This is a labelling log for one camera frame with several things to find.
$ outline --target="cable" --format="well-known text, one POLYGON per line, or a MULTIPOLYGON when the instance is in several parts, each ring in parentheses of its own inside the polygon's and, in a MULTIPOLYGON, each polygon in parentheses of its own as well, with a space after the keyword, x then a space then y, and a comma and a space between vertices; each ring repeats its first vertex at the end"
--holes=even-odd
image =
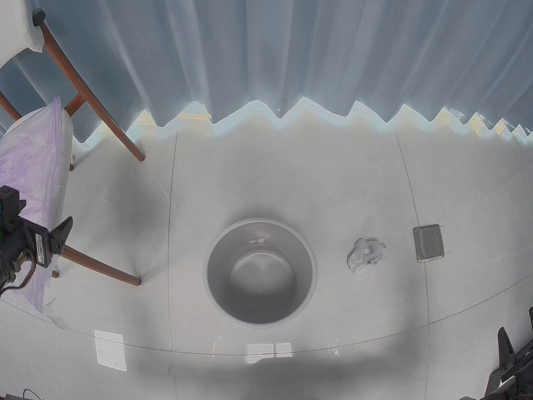
POLYGON ((2 296, 2 294, 8 290, 22 289, 28 284, 28 282, 30 281, 30 278, 33 276, 33 273, 35 272, 35 268, 37 267, 37 260, 35 259, 35 253, 33 253, 33 251, 28 248, 24 249, 22 253, 28 253, 31 257, 31 268, 30 268, 29 273, 26 275, 23 282, 19 286, 8 286, 0 290, 0 296, 2 296))
POLYGON ((33 391, 31 391, 29 388, 25 388, 22 392, 22 398, 25 398, 26 391, 29 391, 30 393, 33 393, 34 396, 36 396, 39 400, 41 400, 41 397, 39 397, 37 394, 35 394, 33 391))

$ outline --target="blue curtain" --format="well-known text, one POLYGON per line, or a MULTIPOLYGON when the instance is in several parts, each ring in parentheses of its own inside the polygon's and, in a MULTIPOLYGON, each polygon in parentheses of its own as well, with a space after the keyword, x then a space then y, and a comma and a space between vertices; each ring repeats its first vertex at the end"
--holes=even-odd
MULTIPOLYGON (((31 0, 116 122, 159 126, 191 101, 217 121, 261 100, 282 117, 303 96, 388 121, 406 103, 533 130, 533 0, 31 0)), ((46 54, 0 70, 25 114, 76 91, 46 54)), ((84 141, 99 119, 74 116, 84 141)), ((6 129, 10 119, 0 113, 6 129)))

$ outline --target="barcode sticker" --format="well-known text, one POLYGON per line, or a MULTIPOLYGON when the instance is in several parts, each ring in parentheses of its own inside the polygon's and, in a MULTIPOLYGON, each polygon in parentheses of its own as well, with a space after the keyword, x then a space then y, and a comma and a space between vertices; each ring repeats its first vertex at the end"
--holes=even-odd
POLYGON ((40 234, 35 233, 35 243, 37 243, 37 261, 44 265, 43 237, 40 234))

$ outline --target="plastic bag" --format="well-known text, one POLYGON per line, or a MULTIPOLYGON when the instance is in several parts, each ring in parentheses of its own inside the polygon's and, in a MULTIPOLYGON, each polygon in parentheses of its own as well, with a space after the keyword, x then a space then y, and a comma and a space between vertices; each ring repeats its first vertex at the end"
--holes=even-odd
MULTIPOLYGON (((0 139, 0 186, 20 192, 26 207, 20 216, 52 230, 61 221, 70 152, 72 122, 58 97, 46 107, 17 121, 0 139)), ((45 284, 50 283, 57 257, 48 268, 37 265, 28 285, 15 293, 43 312, 45 284)), ((28 274, 30 262, 22 265, 14 285, 28 274)))
POLYGON ((361 274, 383 259, 386 247, 385 243, 378 240, 358 239, 348 254, 348 268, 355 274, 361 274))

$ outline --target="wooden chair frame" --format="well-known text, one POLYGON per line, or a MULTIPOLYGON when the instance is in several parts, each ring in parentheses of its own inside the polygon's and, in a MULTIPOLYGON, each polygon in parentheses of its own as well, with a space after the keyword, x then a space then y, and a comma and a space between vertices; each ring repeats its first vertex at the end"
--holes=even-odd
MULTIPOLYGON (((68 58, 63 53, 63 50, 57 44, 56 39, 48 30, 48 27, 43 22, 44 13, 41 12, 40 15, 42 19, 39 23, 36 23, 36 15, 34 15, 34 25, 40 26, 43 31, 44 36, 44 48, 48 51, 54 62, 57 66, 63 71, 63 74, 70 80, 70 82, 76 87, 78 91, 77 95, 70 100, 70 102, 65 106, 65 111, 70 117, 79 110, 79 108, 87 102, 90 107, 94 110, 98 117, 107 125, 107 127, 115 134, 115 136, 124 144, 124 146, 130 150, 130 152, 135 156, 137 160, 142 162, 144 160, 144 155, 137 148, 137 146, 131 141, 131 139, 126 135, 126 133, 120 128, 120 126, 115 123, 111 118, 110 114, 104 108, 104 106, 98 101, 98 98, 94 93, 89 89, 87 84, 84 82, 83 78, 78 74, 78 71, 72 66, 68 58)), ((7 98, 0 92, 0 105, 6 110, 6 112, 14 119, 18 120, 21 118, 19 112, 15 109, 13 105, 7 100, 7 98)), ((117 270, 116 268, 110 267, 109 265, 99 262, 92 257, 83 254, 67 245, 63 249, 61 254, 64 258, 81 265, 82 267, 97 271, 106 276, 120 280, 121 282, 131 284, 133 286, 139 286, 141 284, 141 279, 139 277, 134 277, 131 274, 117 270)), ((59 273, 54 271, 52 277, 57 278, 59 273)))

